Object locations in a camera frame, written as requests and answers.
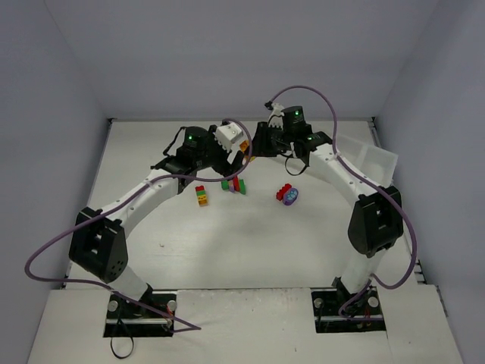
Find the white table surface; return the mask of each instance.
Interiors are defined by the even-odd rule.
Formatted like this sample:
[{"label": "white table surface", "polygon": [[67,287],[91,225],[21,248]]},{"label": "white table surface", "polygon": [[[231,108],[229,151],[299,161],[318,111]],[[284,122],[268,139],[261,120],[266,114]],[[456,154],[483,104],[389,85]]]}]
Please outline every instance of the white table surface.
[{"label": "white table surface", "polygon": [[[202,330],[135,338],[135,350],[123,362],[461,363],[435,287],[413,285],[379,295],[387,333],[316,334],[308,288],[182,290],[178,316]],[[118,363],[102,337],[108,297],[103,290],[52,291],[29,364]],[[114,348],[127,353],[130,342],[115,338]]]},{"label": "white table surface", "polygon": [[[101,208],[138,184],[149,166],[163,158],[161,152],[180,126],[209,124],[218,123],[114,122],[89,206]],[[246,125],[253,133],[256,123]],[[331,122],[313,125],[332,130]],[[339,132],[373,144],[366,121],[340,122]],[[217,177],[213,171],[199,176]],[[201,183],[193,182],[160,205],[128,239],[133,270],[155,289],[329,286],[353,249],[347,237],[351,206],[331,185],[305,174],[292,177],[267,158],[254,160],[242,178],[246,196],[225,192],[219,183],[203,183],[209,206],[199,207],[194,186]],[[288,182],[299,189],[290,207],[274,197]],[[400,239],[378,273],[397,281],[408,262]],[[78,265],[70,277],[94,278]]]},{"label": "white table surface", "polygon": [[[89,205],[102,207],[143,179],[181,124],[115,123]],[[340,130],[372,143],[364,121],[342,122]],[[204,184],[210,206],[199,208],[192,184],[133,231],[132,268],[155,288],[178,289],[178,316],[202,330],[137,338],[124,362],[462,362],[435,287],[418,284],[414,275],[399,290],[378,288],[387,332],[316,334],[309,287],[327,287],[342,273],[351,249],[346,236],[351,208],[332,186],[308,175],[290,177],[270,160],[256,159],[243,178],[247,196]],[[274,198],[288,181],[300,191],[290,207]],[[408,263],[402,238],[378,274],[395,282]],[[76,265],[70,276],[92,277]],[[208,288],[223,290],[203,290]],[[103,290],[72,284],[53,290],[29,364],[119,362],[102,337],[108,297]],[[115,339],[114,345],[119,353],[129,349],[127,339]]]}]

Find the metal base plate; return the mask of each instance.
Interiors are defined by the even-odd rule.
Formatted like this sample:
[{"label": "metal base plate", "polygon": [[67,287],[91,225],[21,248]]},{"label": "metal base plate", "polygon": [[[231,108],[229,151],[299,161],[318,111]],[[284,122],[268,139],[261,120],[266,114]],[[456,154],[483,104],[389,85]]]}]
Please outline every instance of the metal base plate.
[{"label": "metal base plate", "polygon": [[[372,317],[383,319],[380,309],[380,301],[375,288],[371,288],[370,297],[377,300],[378,306],[371,307],[368,303],[355,311],[353,317]],[[339,309],[342,303],[337,299],[335,288],[319,288],[311,290],[311,301],[315,320],[315,330],[318,334],[340,333],[340,332],[369,332],[385,331],[385,321],[359,322],[349,321],[339,316]]]},{"label": "metal base plate", "polygon": [[[153,292],[152,299],[154,307],[166,312],[168,302],[177,301],[177,292]],[[172,337],[173,328],[170,320],[110,296],[103,337]]]}]

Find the lego brick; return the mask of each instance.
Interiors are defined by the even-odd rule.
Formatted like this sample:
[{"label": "lego brick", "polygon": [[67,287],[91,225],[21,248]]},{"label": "lego brick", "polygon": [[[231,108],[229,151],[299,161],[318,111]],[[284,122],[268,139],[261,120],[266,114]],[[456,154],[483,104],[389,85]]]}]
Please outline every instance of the lego brick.
[{"label": "lego brick", "polygon": [[246,185],[244,184],[244,180],[242,178],[239,180],[239,192],[242,195],[246,194]]},{"label": "lego brick", "polygon": [[298,190],[296,188],[290,188],[283,197],[283,204],[286,206],[292,205],[298,198]]},{"label": "lego brick", "polygon": [[235,176],[235,178],[233,178],[233,183],[234,183],[234,189],[239,192],[239,178],[237,176]]},{"label": "lego brick", "polygon": [[197,196],[197,200],[200,206],[207,205],[207,196]]},{"label": "lego brick", "polygon": [[[256,157],[251,157],[251,160],[250,160],[249,162],[254,161],[254,160],[255,160],[255,158],[256,158]],[[248,156],[247,156],[247,155],[245,155],[245,156],[244,156],[244,160],[245,160],[246,162],[248,161]]]},{"label": "lego brick", "polygon": [[246,149],[248,149],[248,146],[249,146],[249,141],[248,140],[245,140],[243,141],[240,145],[239,145],[239,148],[245,152]]},{"label": "lego brick", "polygon": [[285,184],[281,189],[276,193],[276,199],[278,201],[283,201],[283,197],[286,192],[291,188],[291,184]]},{"label": "lego brick", "polygon": [[[249,142],[248,142],[247,140],[243,141],[243,142],[242,142],[242,143],[239,145],[239,148],[240,148],[240,149],[241,149],[243,152],[245,152],[245,151],[246,151],[246,149],[248,149],[248,147],[249,147]],[[251,157],[250,162],[254,161],[254,160],[255,160],[255,158],[256,158],[256,157]],[[245,156],[244,156],[244,160],[245,160],[246,162],[248,161],[248,156],[247,156],[247,155],[245,155]]]}]

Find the white wall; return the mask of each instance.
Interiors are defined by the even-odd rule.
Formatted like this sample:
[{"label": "white wall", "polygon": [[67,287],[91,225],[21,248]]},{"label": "white wall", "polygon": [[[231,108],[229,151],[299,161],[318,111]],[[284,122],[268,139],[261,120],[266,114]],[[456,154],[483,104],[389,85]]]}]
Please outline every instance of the white wall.
[{"label": "white wall", "polygon": [[[23,273],[28,256],[86,203],[107,124],[42,0],[0,5],[0,362],[29,356],[50,287]],[[62,277],[67,245],[41,275]]]},{"label": "white wall", "polygon": [[485,362],[485,2],[442,0],[377,121],[429,281],[466,363]]},{"label": "white wall", "polygon": [[[118,118],[261,117],[322,89],[341,117],[381,110],[437,0],[46,0]],[[295,91],[309,117],[328,117]]]}]

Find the purple lego piece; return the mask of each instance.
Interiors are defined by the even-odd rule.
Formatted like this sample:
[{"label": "purple lego piece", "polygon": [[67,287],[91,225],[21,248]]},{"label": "purple lego piece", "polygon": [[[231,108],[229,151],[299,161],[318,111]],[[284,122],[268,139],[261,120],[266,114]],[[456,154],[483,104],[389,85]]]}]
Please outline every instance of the purple lego piece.
[{"label": "purple lego piece", "polygon": [[296,199],[298,199],[298,190],[296,188],[291,188],[283,196],[283,203],[286,206],[292,205]]}]

